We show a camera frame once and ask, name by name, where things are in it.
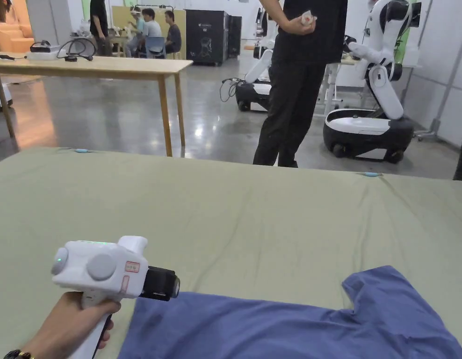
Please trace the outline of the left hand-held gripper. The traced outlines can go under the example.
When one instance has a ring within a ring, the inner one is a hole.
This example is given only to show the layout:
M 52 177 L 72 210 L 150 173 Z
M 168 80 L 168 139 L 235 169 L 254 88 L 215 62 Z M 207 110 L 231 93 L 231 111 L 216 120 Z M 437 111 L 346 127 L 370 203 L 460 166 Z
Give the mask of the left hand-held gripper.
M 55 255 L 52 281 L 81 292 L 84 309 L 107 300 L 176 298 L 179 277 L 172 270 L 149 265 L 144 257 L 147 244 L 147 239 L 140 236 L 123 236 L 117 243 L 67 242 Z

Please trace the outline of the person's left hand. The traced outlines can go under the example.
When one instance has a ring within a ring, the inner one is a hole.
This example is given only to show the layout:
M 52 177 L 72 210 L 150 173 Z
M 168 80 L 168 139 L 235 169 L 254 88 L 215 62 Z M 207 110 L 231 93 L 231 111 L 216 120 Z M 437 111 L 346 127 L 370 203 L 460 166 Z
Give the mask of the person's left hand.
M 121 307 L 118 302 L 106 300 L 84 309 L 81 292 L 66 292 L 20 351 L 34 359 L 66 359 L 103 317 L 118 312 Z

